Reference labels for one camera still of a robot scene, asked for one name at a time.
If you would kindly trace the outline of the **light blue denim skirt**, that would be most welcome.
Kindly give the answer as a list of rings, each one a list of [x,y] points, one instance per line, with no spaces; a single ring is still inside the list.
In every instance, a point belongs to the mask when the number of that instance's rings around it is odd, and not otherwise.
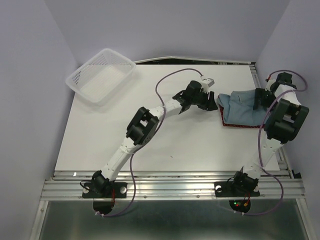
[[[255,90],[220,93],[217,103],[223,108],[223,123],[231,126],[259,127],[267,113],[262,106],[254,109]]]

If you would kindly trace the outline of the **red polka dot skirt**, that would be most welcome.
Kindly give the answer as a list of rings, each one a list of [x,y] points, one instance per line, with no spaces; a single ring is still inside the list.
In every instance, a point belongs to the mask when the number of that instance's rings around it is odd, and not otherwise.
[[[263,108],[253,110],[252,106],[235,104],[225,108],[218,104],[220,118],[224,127],[258,129],[267,111]]]

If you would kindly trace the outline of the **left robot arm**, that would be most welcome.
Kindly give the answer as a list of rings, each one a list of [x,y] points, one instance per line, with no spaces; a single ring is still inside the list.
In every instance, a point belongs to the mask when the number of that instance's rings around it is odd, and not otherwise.
[[[119,148],[104,167],[92,175],[91,184],[95,193],[100,197],[106,197],[111,193],[113,182],[121,168],[136,151],[151,141],[160,123],[166,118],[182,114],[191,106],[208,112],[217,110],[214,92],[210,91],[214,84],[212,78],[192,80],[186,89],[178,92],[163,105],[151,109],[140,107],[129,122]]]

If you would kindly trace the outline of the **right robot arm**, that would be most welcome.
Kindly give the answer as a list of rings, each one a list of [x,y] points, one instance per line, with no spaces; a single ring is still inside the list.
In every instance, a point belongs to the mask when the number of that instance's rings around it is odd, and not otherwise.
[[[293,76],[300,74],[292,70],[277,70],[277,77],[268,76],[265,88],[254,92],[254,110],[266,110],[258,131],[257,152],[229,182],[228,189],[235,196],[249,196],[258,189],[261,174],[275,154],[286,143],[293,141],[305,122],[309,108],[297,98],[299,92]]]

